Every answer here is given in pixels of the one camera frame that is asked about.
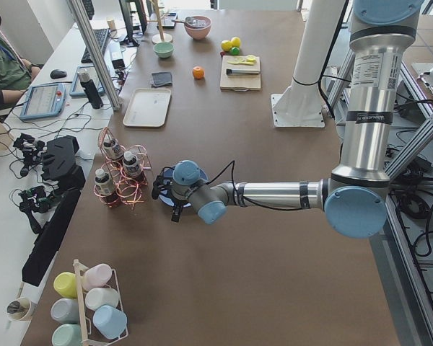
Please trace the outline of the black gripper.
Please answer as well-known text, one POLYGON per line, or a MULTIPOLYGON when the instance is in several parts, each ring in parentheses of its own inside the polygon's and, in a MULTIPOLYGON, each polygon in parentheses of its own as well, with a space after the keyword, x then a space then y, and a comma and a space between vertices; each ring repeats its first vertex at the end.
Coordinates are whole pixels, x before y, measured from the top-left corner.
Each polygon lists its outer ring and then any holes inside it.
POLYGON ((163 175, 157 175, 155 181, 152 184, 152 199, 157 200, 159 196, 165 196, 172 201, 172 222, 179 222, 180 215, 183 211, 183 201, 178 200, 172 195, 172 179, 170 177, 164 177, 163 175))

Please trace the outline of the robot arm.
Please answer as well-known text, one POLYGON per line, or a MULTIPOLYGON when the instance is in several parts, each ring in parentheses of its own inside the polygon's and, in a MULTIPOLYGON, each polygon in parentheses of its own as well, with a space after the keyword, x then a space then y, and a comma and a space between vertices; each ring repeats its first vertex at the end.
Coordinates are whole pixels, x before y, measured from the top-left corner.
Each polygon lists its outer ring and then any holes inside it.
POLYGON ((355 1, 350 48, 354 53, 351 94, 339 165, 317 182, 225 182, 212 185, 200 167, 183 160, 166 167, 152 188, 154 199, 172 203, 178 221, 190 205, 207 224, 227 207, 258 206, 295 211, 317 208, 340 234, 367 238, 387 219, 385 199, 390 178, 385 151, 404 51, 414 42, 420 1, 355 1))

